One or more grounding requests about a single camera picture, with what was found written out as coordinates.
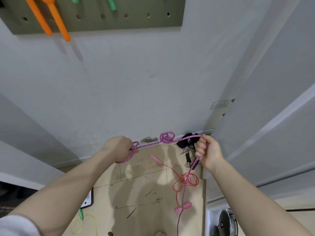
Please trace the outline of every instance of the yellow cord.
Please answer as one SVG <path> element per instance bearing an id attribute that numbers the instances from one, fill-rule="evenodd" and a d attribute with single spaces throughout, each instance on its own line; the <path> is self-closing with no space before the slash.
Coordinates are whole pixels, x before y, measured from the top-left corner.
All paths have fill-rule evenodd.
<path id="1" fill-rule="evenodd" d="M 96 221 L 96 218 L 95 218 L 93 215 L 84 215 L 84 217 L 86 217 L 86 216 L 90 216 L 90 217 L 92 217 L 92 218 L 94 219 L 94 221 L 95 221 L 95 233 L 96 233 L 96 236 L 98 236 L 98 234 L 97 234 L 97 221 Z M 71 232 L 72 234 L 78 234 L 78 233 L 80 233 L 81 230 L 83 229 L 83 226 L 84 226 L 84 221 L 82 221 L 82 226 L 81 226 L 80 230 L 79 230 L 78 232 L 73 232 L 73 231 L 72 231 L 73 223 L 74 223 L 74 221 L 75 221 L 77 218 L 79 218 L 79 216 L 75 217 L 74 220 L 73 220 L 72 223 L 71 223 L 70 232 Z"/>

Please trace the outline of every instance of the pegboard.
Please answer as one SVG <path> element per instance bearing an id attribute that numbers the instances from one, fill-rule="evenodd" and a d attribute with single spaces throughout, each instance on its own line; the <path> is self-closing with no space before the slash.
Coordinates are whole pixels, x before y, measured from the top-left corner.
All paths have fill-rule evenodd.
<path id="1" fill-rule="evenodd" d="M 1 0 L 0 17 L 12 34 L 44 33 L 25 0 Z M 59 29 L 42 0 L 34 0 L 53 32 Z M 56 6 L 69 32 L 138 29 L 181 26 L 186 0 L 56 0 Z"/>

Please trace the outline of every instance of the hand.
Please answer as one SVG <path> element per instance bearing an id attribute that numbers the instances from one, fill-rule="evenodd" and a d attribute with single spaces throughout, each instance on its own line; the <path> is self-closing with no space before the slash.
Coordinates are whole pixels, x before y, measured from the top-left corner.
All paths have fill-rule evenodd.
<path id="1" fill-rule="evenodd" d="M 107 140 L 105 145 L 100 151 L 108 151 L 111 156 L 113 156 L 115 162 L 123 161 L 124 159 L 131 156 L 132 151 L 130 150 L 134 144 L 131 139 L 126 138 L 125 136 L 113 137 Z"/>
<path id="2" fill-rule="evenodd" d="M 200 157 L 201 164 L 210 172 L 218 159 L 224 159 L 219 143 L 205 134 L 197 142 L 195 155 Z"/>

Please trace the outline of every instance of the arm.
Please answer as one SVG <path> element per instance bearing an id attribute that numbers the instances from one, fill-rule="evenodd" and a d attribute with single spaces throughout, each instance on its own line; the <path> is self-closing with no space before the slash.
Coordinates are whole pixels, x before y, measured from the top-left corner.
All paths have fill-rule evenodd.
<path id="1" fill-rule="evenodd" d="M 37 191 L 10 215 L 29 218 L 43 235 L 63 234 L 98 178 L 114 162 L 130 156 L 132 146 L 132 141 L 124 136 L 109 139 L 86 162 Z"/>
<path id="2" fill-rule="evenodd" d="M 312 235 L 274 200 L 242 177 L 223 158 L 215 139 L 203 135 L 196 151 L 201 164 L 218 183 L 246 235 Z"/>

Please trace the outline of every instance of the forearm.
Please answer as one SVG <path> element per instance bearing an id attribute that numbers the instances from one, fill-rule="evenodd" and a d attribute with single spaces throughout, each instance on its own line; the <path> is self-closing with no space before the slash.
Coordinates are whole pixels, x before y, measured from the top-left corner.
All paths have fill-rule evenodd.
<path id="1" fill-rule="evenodd" d="M 39 190 L 10 214 L 31 219 L 44 235 L 61 235 L 97 179 L 113 163 L 111 153 L 101 150 Z"/>
<path id="2" fill-rule="evenodd" d="M 312 235 L 223 158 L 215 162 L 210 172 L 247 236 Z"/>

